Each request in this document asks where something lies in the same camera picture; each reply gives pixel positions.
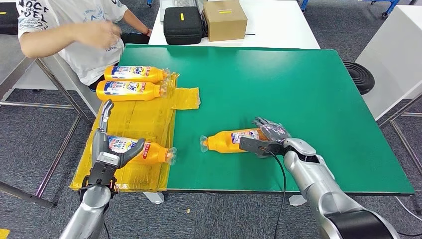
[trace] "bottle label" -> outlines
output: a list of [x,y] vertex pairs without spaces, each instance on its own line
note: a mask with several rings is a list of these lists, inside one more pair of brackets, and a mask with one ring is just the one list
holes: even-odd
[[116,153],[124,153],[134,147],[137,141],[131,138],[108,136],[108,146]]
[[249,131],[241,131],[241,132],[231,133],[231,142],[232,143],[240,143],[241,137],[259,139],[258,131],[249,130]]
[[106,95],[125,95],[133,93],[143,93],[146,82],[131,81],[107,81],[104,85]]
[[150,66],[113,66],[111,77],[127,79],[148,77],[150,70]]
[[148,152],[149,152],[149,148],[151,147],[151,144],[146,142],[144,145],[144,153],[142,155],[143,159],[146,159],[146,157],[148,156]]

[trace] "green table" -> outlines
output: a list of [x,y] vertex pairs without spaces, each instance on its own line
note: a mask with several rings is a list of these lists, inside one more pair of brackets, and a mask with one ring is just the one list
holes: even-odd
[[[170,68],[200,89],[200,108],[176,113],[168,190],[281,191],[274,159],[200,151],[201,135],[261,116],[312,145],[345,192],[414,193],[335,50],[127,45],[120,65]],[[289,173],[287,191],[298,192]]]

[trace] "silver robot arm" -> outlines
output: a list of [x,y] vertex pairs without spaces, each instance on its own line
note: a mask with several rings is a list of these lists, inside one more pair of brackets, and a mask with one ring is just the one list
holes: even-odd
[[113,103],[104,103],[99,128],[94,132],[92,145],[92,168],[79,190],[81,204],[73,214],[60,239],[97,239],[104,224],[104,212],[118,191],[114,173],[139,154],[145,143],[140,139],[125,153],[112,152],[108,146],[107,121]]
[[253,123],[269,141],[242,137],[240,149],[259,157],[270,156],[270,153],[260,149],[263,147],[284,157],[284,167],[309,202],[323,239],[400,238],[388,221],[341,190],[324,159],[312,146],[301,139],[291,138],[280,124],[259,117]]

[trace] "black carrying case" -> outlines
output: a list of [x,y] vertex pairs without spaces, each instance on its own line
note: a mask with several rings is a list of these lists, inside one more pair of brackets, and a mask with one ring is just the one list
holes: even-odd
[[0,34],[17,35],[16,2],[0,2]]
[[169,45],[198,44],[203,37],[196,6],[169,7],[164,13],[164,36]]

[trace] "orange plastic bottle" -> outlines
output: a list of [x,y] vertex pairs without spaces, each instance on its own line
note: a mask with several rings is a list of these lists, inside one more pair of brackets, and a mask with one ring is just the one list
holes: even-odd
[[97,97],[102,101],[150,101],[167,96],[167,84],[155,85],[141,81],[100,81]]
[[[132,138],[108,136],[108,146],[116,153],[124,153],[134,147],[138,141]],[[144,149],[135,156],[129,163],[156,164],[168,163],[173,165],[176,162],[177,149],[164,148],[154,142],[145,142]]]
[[106,81],[144,81],[157,83],[170,76],[169,69],[153,66],[108,66],[104,70]]
[[214,136],[201,136],[201,151],[206,152],[208,150],[213,150],[220,153],[245,152],[239,148],[241,137],[267,140],[267,137],[265,137],[262,131],[258,128],[221,131]]

